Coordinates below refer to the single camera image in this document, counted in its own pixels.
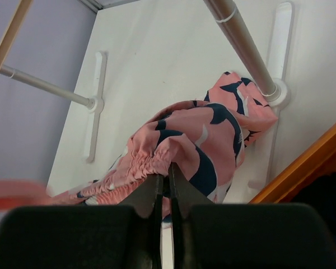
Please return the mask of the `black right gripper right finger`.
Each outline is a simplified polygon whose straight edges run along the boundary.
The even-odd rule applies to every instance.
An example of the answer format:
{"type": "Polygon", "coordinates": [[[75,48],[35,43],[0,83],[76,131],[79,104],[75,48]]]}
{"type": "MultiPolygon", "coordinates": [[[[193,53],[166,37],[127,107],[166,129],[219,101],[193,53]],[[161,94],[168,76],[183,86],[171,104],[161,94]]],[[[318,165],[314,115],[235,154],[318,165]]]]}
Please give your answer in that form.
{"type": "Polygon", "coordinates": [[[212,203],[169,169],[174,268],[336,268],[326,224],[300,203],[212,203]]]}

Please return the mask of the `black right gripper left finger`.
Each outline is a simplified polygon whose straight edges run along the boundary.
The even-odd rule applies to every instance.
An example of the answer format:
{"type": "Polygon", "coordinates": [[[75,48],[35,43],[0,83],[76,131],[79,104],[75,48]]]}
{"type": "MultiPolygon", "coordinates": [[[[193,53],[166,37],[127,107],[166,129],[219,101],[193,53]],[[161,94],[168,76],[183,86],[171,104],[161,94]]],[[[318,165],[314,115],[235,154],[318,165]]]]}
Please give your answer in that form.
{"type": "Polygon", "coordinates": [[[161,268],[163,177],[116,206],[14,209],[0,223],[0,268],[161,268]]]}

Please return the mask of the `pink shark print shorts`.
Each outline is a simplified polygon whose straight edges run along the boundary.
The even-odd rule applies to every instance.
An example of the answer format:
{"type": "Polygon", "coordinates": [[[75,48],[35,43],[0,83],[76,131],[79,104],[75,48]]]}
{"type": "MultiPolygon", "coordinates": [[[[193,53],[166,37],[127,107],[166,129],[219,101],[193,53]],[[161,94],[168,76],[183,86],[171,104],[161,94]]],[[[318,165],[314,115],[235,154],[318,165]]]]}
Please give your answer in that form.
{"type": "Polygon", "coordinates": [[[63,192],[51,205],[116,205],[149,175],[168,175],[176,163],[185,178],[214,203],[221,203],[245,148],[277,116],[256,85],[225,72],[203,100],[168,106],[136,131],[106,176],[63,192]]]}

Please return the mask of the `navy blue shorts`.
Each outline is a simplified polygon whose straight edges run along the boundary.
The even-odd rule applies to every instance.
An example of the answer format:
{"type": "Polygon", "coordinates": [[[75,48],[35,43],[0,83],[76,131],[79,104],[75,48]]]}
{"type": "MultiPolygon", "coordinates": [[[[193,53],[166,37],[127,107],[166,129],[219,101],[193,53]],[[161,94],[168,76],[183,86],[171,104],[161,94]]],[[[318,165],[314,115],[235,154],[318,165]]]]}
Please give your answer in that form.
{"type": "Polygon", "coordinates": [[[318,177],[300,190],[291,202],[315,208],[336,208],[336,172],[318,177]]]}

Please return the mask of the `pink plastic hanger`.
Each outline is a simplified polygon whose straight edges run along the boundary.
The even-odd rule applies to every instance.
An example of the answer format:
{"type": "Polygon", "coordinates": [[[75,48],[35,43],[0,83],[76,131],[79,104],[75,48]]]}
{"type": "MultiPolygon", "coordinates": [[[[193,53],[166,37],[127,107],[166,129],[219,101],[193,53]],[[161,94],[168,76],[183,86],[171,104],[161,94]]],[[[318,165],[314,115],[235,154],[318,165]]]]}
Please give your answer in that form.
{"type": "Polygon", "coordinates": [[[0,179],[0,211],[21,206],[45,205],[51,196],[41,183],[21,179],[0,179]]]}

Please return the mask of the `beige wooden hanger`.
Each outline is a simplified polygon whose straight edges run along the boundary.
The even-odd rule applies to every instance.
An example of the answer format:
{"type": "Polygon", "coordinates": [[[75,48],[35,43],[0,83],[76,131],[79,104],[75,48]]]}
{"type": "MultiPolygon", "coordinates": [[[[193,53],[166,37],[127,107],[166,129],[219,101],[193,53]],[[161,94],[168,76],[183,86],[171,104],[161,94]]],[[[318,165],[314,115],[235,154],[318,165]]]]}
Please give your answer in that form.
{"type": "Polygon", "coordinates": [[[25,20],[25,17],[32,5],[32,0],[19,1],[17,8],[6,28],[0,41],[0,70],[11,49],[15,38],[25,20]]]}

